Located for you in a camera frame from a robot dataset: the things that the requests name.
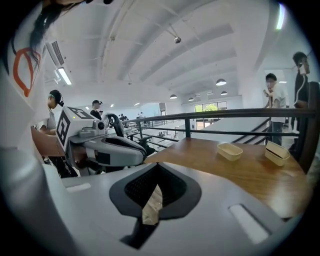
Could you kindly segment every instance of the wooden table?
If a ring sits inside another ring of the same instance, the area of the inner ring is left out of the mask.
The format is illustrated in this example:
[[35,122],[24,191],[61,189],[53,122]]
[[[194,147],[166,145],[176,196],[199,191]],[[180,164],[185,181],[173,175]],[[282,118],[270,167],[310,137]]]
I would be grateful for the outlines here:
[[217,153],[214,140],[184,138],[146,159],[168,162],[218,175],[272,208],[281,218],[303,213],[312,195],[306,175],[291,156],[282,167],[265,157],[264,145],[233,143],[243,149],[240,159],[228,161]]

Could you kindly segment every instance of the security camera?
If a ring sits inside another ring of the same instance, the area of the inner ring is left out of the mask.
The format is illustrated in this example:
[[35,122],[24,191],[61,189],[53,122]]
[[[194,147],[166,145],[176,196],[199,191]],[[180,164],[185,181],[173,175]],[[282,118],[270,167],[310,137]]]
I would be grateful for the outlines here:
[[181,38],[179,36],[177,36],[175,39],[174,39],[174,42],[176,44],[179,44],[181,42]]

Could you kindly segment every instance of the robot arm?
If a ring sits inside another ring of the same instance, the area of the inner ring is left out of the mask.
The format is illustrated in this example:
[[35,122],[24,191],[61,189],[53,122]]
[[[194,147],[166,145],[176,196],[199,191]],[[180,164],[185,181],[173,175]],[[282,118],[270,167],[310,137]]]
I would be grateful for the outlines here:
[[81,172],[81,175],[118,171],[126,166],[140,165],[145,160],[147,154],[143,147],[127,138],[107,135],[105,127],[104,121],[82,109],[62,108],[56,135],[65,152],[66,161],[72,166],[78,167],[73,148],[85,148],[87,170]]
[[124,137],[124,126],[117,117],[116,114],[113,113],[105,113],[102,116],[102,121],[104,122],[104,127],[107,129],[109,126],[113,127],[115,133],[119,137]]

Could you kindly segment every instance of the wooden basket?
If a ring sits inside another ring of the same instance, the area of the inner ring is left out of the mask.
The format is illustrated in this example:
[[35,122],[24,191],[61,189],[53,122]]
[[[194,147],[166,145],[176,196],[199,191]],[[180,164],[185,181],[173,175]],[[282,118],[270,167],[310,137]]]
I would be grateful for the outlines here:
[[222,143],[218,146],[218,153],[224,156],[229,161],[235,161],[241,157],[241,154],[244,152],[241,148],[232,145],[230,143]]
[[266,144],[264,155],[277,166],[283,166],[290,157],[290,153],[287,149],[271,141],[268,141]]

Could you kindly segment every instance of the staircase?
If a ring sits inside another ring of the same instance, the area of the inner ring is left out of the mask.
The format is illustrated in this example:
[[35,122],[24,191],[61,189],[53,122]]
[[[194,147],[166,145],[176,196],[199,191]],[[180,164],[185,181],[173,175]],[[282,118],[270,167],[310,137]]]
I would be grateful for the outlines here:
[[[268,130],[267,124],[270,120],[271,120],[271,118],[266,119],[261,124],[259,124],[257,127],[252,129],[251,132],[266,132]],[[233,143],[252,144],[252,145],[264,145],[266,138],[267,138],[266,136],[244,135],[244,136],[241,136],[241,137],[235,139],[232,142]]]

